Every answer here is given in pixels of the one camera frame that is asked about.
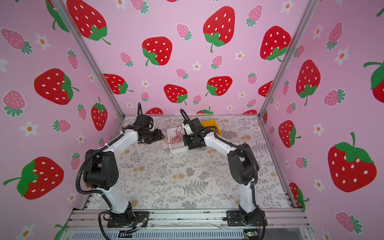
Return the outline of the white translucent storage bin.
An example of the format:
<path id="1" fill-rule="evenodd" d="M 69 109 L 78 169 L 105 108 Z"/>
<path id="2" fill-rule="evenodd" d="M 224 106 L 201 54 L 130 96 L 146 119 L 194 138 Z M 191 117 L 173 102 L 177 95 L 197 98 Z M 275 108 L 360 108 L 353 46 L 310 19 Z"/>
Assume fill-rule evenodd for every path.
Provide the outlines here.
<path id="1" fill-rule="evenodd" d="M 182 126 L 167 129 L 166 143 L 169 145 L 171 154 L 184 153 L 188 150 L 188 147 L 183 142 L 184 129 Z"/>

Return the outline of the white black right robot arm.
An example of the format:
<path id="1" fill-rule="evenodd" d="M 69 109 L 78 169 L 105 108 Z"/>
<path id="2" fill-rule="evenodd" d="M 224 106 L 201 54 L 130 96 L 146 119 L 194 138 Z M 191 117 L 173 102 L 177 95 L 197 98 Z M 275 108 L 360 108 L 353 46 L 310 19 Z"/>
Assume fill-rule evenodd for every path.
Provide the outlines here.
<path id="1" fill-rule="evenodd" d="M 265 228 L 266 214 L 256 203 L 255 193 L 260 166 L 251 147 L 246 143 L 236 145 L 229 142 L 218 134 L 218 127 L 204 127 L 198 118 L 190 119 L 183 109 L 180 109 L 180 113 L 184 118 L 183 141 L 189 150 L 207 146 L 227 157 L 231 176 L 239 184 L 240 221 L 246 226 L 260 224 Z"/>

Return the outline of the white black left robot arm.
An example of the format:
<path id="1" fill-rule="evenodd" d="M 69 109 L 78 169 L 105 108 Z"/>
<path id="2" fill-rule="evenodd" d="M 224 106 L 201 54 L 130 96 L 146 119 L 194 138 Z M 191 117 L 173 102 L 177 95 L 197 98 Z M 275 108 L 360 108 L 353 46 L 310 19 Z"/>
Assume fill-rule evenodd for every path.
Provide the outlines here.
<path id="1" fill-rule="evenodd" d="M 117 182 L 117 158 L 132 144 L 152 144 L 165 138 L 162 131 L 154 129 L 154 120 L 144 115 L 138 104 L 137 116 L 132 125 L 123 127 L 111 142 L 97 150 L 86 152 L 86 159 L 76 177 L 77 192 L 83 195 L 99 194 L 108 205 L 110 221 L 128 227 L 136 216 L 132 204 L 123 196 Z"/>

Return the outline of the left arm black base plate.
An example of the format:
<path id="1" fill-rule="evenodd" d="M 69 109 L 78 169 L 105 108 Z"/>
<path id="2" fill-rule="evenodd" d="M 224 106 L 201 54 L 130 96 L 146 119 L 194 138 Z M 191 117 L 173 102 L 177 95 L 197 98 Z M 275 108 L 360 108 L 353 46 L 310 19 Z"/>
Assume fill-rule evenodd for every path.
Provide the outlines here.
<path id="1" fill-rule="evenodd" d="M 132 212 L 128 214 L 110 213 L 108 228 L 146 228 L 150 212 Z"/>

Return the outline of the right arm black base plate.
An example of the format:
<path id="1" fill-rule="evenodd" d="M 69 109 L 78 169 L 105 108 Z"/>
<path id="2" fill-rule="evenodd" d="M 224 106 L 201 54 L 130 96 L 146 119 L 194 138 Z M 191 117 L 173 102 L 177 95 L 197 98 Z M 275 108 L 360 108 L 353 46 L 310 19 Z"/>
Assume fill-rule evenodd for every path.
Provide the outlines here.
<path id="1" fill-rule="evenodd" d="M 254 210 L 251 213 L 244 211 L 227 211 L 223 221 L 230 227 L 266 227 L 268 225 L 265 212 Z"/>

